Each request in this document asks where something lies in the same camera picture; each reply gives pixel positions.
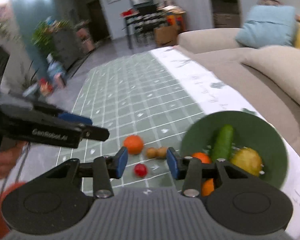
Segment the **person's left hand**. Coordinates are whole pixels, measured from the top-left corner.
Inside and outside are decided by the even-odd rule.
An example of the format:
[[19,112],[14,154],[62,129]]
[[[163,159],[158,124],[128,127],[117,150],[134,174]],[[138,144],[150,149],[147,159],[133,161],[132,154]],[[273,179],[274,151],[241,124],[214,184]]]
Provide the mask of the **person's left hand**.
[[26,145],[26,142],[18,141],[12,148],[0,152],[0,179],[4,179],[10,174]]

